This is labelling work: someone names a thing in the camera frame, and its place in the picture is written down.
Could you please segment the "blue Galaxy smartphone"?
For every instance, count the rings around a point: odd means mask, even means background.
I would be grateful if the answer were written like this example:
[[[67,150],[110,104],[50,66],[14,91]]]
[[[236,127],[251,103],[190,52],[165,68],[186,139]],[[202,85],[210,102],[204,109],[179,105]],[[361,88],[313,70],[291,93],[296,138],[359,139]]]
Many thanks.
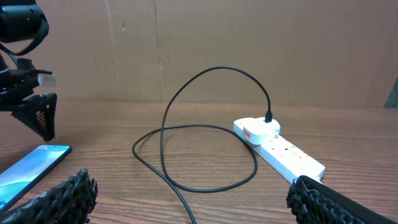
[[[1,213],[9,210],[71,151],[66,145],[41,145],[1,173]]]

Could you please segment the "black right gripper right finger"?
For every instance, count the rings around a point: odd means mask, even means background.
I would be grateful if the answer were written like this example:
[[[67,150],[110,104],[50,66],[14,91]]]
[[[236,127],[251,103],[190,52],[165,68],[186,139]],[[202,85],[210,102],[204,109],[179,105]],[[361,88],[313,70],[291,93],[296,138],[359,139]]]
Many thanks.
[[[298,224],[397,224],[306,175],[293,180],[286,202]]]

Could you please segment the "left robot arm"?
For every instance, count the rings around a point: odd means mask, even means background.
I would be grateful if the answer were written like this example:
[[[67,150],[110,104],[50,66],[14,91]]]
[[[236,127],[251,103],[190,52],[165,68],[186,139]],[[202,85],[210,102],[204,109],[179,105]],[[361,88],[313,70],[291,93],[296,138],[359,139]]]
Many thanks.
[[[55,137],[57,94],[35,95],[34,88],[54,87],[56,77],[35,68],[24,55],[38,47],[48,33],[49,23],[35,0],[1,1],[1,51],[16,65],[11,69],[1,58],[1,111],[10,111],[45,142]]]

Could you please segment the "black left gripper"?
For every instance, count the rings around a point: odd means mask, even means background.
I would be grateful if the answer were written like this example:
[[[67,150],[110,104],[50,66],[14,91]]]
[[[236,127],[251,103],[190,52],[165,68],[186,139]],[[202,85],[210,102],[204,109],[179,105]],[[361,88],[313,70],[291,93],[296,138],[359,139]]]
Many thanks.
[[[30,59],[18,58],[16,70],[1,59],[1,111],[12,110],[13,117],[49,142],[55,137],[57,94],[34,95],[23,100],[39,85],[37,75]]]

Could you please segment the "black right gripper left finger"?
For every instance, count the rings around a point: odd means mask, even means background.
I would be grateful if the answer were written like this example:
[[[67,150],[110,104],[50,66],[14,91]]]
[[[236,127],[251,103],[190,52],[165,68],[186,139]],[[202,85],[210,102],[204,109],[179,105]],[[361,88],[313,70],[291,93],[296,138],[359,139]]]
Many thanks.
[[[98,184],[79,170],[58,186],[1,215],[1,224],[82,224],[96,206]]]

